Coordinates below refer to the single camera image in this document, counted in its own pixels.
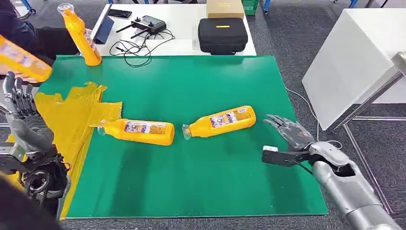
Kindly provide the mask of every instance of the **smartphone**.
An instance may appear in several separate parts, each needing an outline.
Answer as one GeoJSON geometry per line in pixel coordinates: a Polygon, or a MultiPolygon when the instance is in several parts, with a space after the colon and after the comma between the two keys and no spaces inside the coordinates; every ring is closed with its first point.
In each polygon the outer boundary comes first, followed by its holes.
{"type": "Polygon", "coordinates": [[[109,16],[119,17],[119,18],[129,18],[131,16],[131,11],[121,11],[121,10],[113,10],[110,9],[108,14],[109,16]]]}

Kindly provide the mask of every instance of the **robot forearm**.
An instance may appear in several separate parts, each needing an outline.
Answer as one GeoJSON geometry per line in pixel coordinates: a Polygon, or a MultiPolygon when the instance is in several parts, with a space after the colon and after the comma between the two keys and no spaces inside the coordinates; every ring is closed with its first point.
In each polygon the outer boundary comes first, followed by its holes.
{"type": "Polygon", "coordinates": [[[349,162],[355,172],[351,176],[338,176],[323,161],[313,165],[313,175],[333,199],[340,214],[357,230],[401,230],[385,212],[357,165],[349,162]]]}

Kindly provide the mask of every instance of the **humanoid robot arm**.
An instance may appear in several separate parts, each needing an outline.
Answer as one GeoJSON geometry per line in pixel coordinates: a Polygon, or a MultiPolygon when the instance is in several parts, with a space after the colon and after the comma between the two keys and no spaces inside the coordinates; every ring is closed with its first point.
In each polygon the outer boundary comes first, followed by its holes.
{"type": "Polygon", "coordinates": [[[22,79],[8,72],[3,83],[6,118],[16,143],[0,144],[0,171],[18,173],[26,195],[58,219],[70,186],[70,166],[52,144],[54,133],[38,113],[31,90],[28,85],[24,92],[22,79]]]}
{"type": "Polygon", "coordinates": [[[315,142],[312,135],[299,123],[276,115],[267,117],[264,122],[274,126],[294,151],[279,152],[275,148],[265,147],[262,152],[263,162],[290,167],[309,161],[311,173],[354,229],[402,229],[384,211],[357,164],[341,150],[328,142],[315,142]]]}

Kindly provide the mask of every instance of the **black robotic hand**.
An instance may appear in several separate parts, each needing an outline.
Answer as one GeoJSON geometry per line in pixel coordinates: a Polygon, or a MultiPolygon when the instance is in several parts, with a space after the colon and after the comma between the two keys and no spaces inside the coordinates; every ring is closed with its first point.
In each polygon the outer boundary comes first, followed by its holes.
{"type": "Polygon", "coordinates": [[[311,143],[315,142],[315,138],[301,124],[277,115],[266,116],[268,119],[264,119],[264,122],[275,127],[279,134],[295,150],[304,150],[311,143]]]}
{"type": "Polygon", "coordinates": [[[14,73],[8,72],[3,84],[5,106],[9,110],[6,116],[11,132],[27,153],[47,151],[52,147],[54,133],[36,109],[33,86],[28,85],[24,92],[22,83],[21,78],[15,78],[14,73]]]}

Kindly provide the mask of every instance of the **yellow plastic bag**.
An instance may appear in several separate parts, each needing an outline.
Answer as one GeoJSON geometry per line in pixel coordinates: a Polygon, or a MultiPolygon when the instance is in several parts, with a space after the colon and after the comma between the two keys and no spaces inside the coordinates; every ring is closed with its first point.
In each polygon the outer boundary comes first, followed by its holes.
{"type": "MultiPolygon", "coordinates": [[[[68,176],[72,180],[65,198],[60,219],[64,219],[79,181],[83,163],[90,144],[93,128],[101,120],[114,121],[121,118],[122,103],[100,103],[105,86],[87,82],[86,87],[72,87],[66,100],[59,93],[35,95],[35,104],[48,127],[54,132],[54,144],[64,161],[72,166],[68,176]]],[[[9,176],[12,183],[17,176],[9,176]]]]}

